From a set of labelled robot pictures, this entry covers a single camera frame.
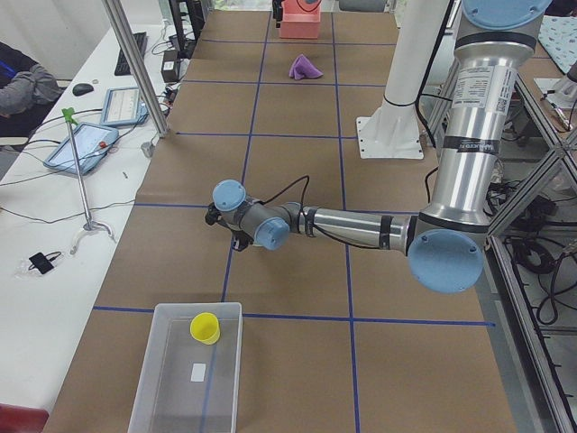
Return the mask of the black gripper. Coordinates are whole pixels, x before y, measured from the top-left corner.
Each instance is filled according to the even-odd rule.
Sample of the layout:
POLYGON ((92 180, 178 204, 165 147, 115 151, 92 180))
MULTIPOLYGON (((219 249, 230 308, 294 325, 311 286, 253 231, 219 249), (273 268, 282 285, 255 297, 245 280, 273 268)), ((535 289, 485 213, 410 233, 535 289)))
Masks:
POLYGON ((245 232, 233 232, 232 247, 235 251, 243 251, 252 245, 252 238, 245 232))

